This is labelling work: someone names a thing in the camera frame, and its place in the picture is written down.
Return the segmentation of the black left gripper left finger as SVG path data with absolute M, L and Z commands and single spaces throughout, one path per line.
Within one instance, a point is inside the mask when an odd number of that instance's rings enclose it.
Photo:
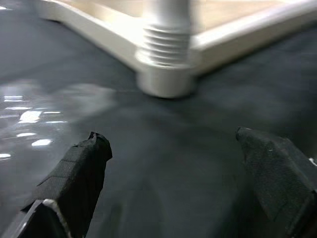
M 71 146 L 0 238 L 85 238 L 111 158 L 110 142 L 93 131 Z

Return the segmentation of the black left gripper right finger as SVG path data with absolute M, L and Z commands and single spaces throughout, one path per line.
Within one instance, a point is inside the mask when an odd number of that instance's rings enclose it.
M 239 127 L 236 139 L 255 195 L 281 238 L 317 238 L 317 162 L 268 132 Z

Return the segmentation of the white plastic table leg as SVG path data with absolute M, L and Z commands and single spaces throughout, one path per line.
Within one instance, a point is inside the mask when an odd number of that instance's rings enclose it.
M 142 20 L 137 59 L 164 66 L 187 62 L 192 33 L 190 0 L 145 0 Z

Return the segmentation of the white plastic children table top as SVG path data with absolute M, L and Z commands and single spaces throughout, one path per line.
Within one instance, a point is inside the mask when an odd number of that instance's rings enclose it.
M 146 94 L 178 98 L 197 76 L 317 21 L 317 0 L 190 0 L 192 33 L 185 64 L 137 59 L 145 0 L 35 0 L 39 16 L 60 22 L 137 73 Z

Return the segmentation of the clear crossed tape patch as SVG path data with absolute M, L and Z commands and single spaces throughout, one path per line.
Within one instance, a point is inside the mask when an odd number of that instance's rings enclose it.
M 51 93 L 32 80 L 0 86 L 0 163 L 36 151 L 62 154 L 90 132 L 76 124 L 115 107 L 115 95 L 89 83 Z

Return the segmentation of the black tablecloth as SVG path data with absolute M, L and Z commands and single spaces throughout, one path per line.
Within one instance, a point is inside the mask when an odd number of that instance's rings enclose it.
M 32 80 L 49 93 L 79 83 L 116 91 L 115 107 L 76 124 L 90 130 L 82 140 L 98 132 L 113 152 L 87 238 L 276 238 L 235 133 L 270 132 L 317 160 L 317 21 L 202 76 L 183 99 L 147 96 L 135 78 L 41 19 L 35 0 L 0 0 L 0 86 Z M 0 163 L 0 236 L 72 145 Z

